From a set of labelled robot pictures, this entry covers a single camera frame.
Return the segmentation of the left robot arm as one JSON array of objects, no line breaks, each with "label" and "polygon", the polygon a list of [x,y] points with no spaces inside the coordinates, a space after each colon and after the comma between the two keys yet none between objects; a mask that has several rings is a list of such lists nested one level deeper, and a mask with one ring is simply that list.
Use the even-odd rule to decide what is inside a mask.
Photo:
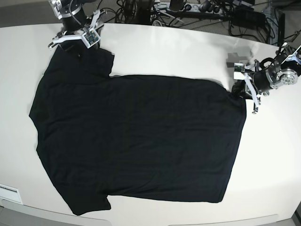
[{"label": "left robot arm", "polygon": [[283,42],[274,58],[268,57],[254,63],[234,64],[232,94],[243,99],[253,100],[253,114],[258,113],[261,96],[268,96],[269,91],[284,85],[296,84],[301,75],[301,48],[291,47]]}]

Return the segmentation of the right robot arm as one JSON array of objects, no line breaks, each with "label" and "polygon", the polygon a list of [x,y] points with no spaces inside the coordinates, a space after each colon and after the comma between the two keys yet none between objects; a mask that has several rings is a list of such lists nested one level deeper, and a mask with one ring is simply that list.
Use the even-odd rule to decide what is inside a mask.
[{"label": "right robot arm", "polygon": [[104,9],[97,9],[92,15],[87,16],[83,3],[78,3],[76,0],[50,0],[49,4],[56,18],[63,24],[60,32],[48,45],[49,48],[76,40],[82,41],[87,48],[100,43],[99,31],[104,26],[101,16],[106,14]]}]

